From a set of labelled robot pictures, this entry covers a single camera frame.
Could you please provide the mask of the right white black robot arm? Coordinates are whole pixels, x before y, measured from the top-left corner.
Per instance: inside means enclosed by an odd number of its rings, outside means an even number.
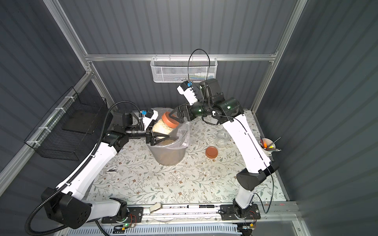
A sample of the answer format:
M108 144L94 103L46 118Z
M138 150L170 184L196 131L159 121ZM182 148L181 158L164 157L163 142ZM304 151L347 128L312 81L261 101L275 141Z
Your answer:
M233 200L234 212L241 217L249 210L256 196L255 188L275 173L279 166L264 153L239 101L233 97L225 99L217 79L202 81L198 86L199 93L194 91L193 86L192 82L184 81L177 87L178 93L185 97L187 103L176 107L168 117L182 124L184 121L211 116L229 133L246 165L236 176L240 188Z

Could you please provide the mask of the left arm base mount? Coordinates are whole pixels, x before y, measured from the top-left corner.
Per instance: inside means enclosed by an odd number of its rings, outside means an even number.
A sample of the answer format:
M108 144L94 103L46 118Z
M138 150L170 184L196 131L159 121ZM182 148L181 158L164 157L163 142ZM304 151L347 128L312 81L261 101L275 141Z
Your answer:
M102 224L121 224L121 223L140 223L143 217L143 207L127 207L121 213L112 217L104 217L101 220Z

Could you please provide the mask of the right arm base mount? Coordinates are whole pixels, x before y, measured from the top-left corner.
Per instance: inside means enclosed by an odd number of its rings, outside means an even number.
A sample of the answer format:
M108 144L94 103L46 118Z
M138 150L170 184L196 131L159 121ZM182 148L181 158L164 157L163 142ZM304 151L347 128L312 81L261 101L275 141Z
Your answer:
M261 215L257 204L249 205L246 209L239 209L234 205L220 205L218 214L223 221L229 220L260 220Z

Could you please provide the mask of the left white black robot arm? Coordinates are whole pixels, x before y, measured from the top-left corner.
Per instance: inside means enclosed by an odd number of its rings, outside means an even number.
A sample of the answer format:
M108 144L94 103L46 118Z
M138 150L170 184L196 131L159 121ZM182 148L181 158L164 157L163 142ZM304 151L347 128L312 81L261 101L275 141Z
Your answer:
M148 144L154 145L158 143L158 138L167 137L152 131L157 119L158 112L153 109L141 111L139 115L112 115L112 121L105 124L100 144L95 145L74 172L56 188L47 188L43 192L41 199L47 217L72 229L104 217L127 221L130 213L125 201L113 197L100 202L86 202L83 199L103 167L130 139L144 138Z

